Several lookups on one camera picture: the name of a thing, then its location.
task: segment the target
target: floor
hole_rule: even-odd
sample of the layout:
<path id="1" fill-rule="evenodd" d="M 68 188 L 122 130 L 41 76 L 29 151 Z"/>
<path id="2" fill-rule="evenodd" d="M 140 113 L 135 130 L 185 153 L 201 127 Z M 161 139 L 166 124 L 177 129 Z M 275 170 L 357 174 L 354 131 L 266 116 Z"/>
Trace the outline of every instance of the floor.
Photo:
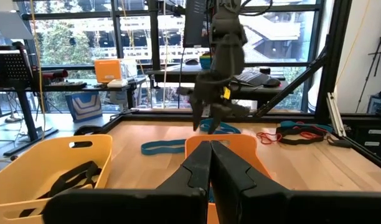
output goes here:
<path id="1" fill-rule="evenodd" d="M 46 129 L 48 130 L 49 128 L 54 127 L 59 130 L 59 132 L 49 136 L 48 138 L 73 136 L 75 130 L 77 130 L 79 127 L 83 125 L 103 126 L 104 124 L 109 122 L 111 115 L 112 114 L 104 114 L 101 118 L 95 118 L 90 121 L 75 124 L 73 123 L 73 119 L 70 114 L 47 114 Z M 26 137 L 21 136 L 21 134 L 27 132 L 27 128 L 24 121 L 22 122 L 22 125 L 21 122 L 8 124 L 5 123 L 6 118 L 7 117 L 0 118 L 0 159 L 3 159 L 4 152 L 26 144 Z M 35 122 L 35 126 L 39 127 L 43 125 L 44 119 L 42 115 L 38 116 L 37 121 Z M 6 167 L 7 165 L 8 162 L 0 162 L 0 170 Z"/>

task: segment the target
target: music stand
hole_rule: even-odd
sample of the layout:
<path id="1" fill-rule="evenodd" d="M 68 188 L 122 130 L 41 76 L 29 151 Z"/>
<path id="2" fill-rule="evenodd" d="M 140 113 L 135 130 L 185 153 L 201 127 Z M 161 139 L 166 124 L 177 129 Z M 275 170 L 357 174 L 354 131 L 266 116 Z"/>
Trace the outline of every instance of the music stand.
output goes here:
<path id="1" fill-rule="evenodd" d="M 0 51 L 3 51 L 3 53 L 0 53 L 0 91 L 7 91 L 8 88 L 8 91 L 14 89 L 17 93 L 30 140 L 29 144 L 4 153 L 4 156 L 12 156 L 41 140 L 41 134 L 37 133 L 35 128 L 29 101 L 26 96 L 27 91 L 37 92 L 39 88 L 37 82 L 33 79 L 27 54 L 23 46 L 0 46 Z M 51 129 L 49 132 L 45 132 L 44 136 L 47 137 L 57 131 L 57 129 Z"/>

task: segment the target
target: wooden tabletop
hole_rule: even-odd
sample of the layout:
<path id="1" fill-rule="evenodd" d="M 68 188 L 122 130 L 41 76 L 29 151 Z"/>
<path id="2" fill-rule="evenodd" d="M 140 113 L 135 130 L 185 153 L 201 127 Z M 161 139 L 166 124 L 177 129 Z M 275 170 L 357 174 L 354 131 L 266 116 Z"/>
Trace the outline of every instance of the wooden tabletop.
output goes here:
<path id="1" fill-rule="evenodd" d="M 275 133 L 277 124 L 232 124 L 243 134 Z M 191 123 L 121 122 L 108 134 L 113 137 L 112 168 L 108 188 L 154 189 L 184 160 L 184 154 L 144 156 L 141 145 L 150 141 L 184 139 L 200 134 Z M 381 192 L 381 168 L 353 149 L 330 146 L 326 141 L 290 146 L 263 145 L 257 154 L 272 178 L 293 190 L 363 190 Z"/>

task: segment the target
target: white wall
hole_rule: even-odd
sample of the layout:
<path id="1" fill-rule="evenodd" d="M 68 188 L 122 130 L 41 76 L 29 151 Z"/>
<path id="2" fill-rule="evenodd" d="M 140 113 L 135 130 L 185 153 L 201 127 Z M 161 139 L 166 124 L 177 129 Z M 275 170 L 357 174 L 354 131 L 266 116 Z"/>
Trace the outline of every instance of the white wall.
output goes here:
<path id="1" fill-rule="evenodd" d="M 358 33 L 369 0 L 354 0 L 351 6 L 350 17 L 347 26 L 346 37 L 341 55 L 337 79 L 337 104 L 342 113 L 355 113 L 359 96 L 365 83 L 373 56 L 367 55 L 375 52 L 381 36 L 381 0 L 371 0 L 367 8 L 365 21 L 362 24 L 360 34 L 356 40 L 349 61 L 344 68 L 347 55 L 350 53 L 352 43 Z M 365 113 L 369 96 L 381 90 L 381 62 L 377 76 L 370 76 L 364 96 L 359 106 L 359 113 Z"/>
<path id="2" fill-rule="evenodd" d="M 10 11 L 13 9 L 16 10 L 17 6 L 12 0 L 0 0 L 0 11 Z"/>

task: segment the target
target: blue object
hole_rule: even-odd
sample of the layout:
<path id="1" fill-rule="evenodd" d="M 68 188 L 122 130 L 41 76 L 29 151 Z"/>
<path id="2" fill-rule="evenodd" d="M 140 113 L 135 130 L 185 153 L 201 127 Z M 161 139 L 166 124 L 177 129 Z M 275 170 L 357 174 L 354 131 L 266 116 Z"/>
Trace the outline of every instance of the blue object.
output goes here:
<path id="1" fill-rule="evenodd" d="M 213 119 L 204 119 L 200 122 L 200 130 L 203 132 L 209 131 L 210 124 Z M 225 124 L 220 123 L 220 129 L 215 130 L 214 134 L 240 134 L 239 129 Z M 171 141 L 153 141 L 142 144 L 141 153 L 147 156 L 156 155 L 160 153 L 182 153 L 185 152 L 185 140 L 178 139 Z"/>
<path id="2" fill-rule="evenodd" d="M 102 116 L 99 92 L 66 95 L 66 102 L 74 123 L 88 121 Z"/>
<path id="3" fill-rule="evenodd" d="M 200 65 L 202 66 L 203 69 L 209 70 L 211 67 L 211 59 L 210 56 L 202 56 L 200 57 Z"/>
<path id="4" fill-rule="evenodd" d="M 321 124 L 298 124 L 298 123 L 295 123 L 294 121 L 282 121 L 280 123 L 280 126 L 281 127 L 289 127 L 289 128 L 292 128 L 294 126 L 299 126 L 299 127 L 311 127 L 311 126 L 316 126 L 316 127 L 319 127 L 321 129 L 325 129 L 326 131 L 328 131 L 329 133 L 332 133 L 333 132 L 333 128 L 328 126 L 328 125 L 321 125 Z"/>

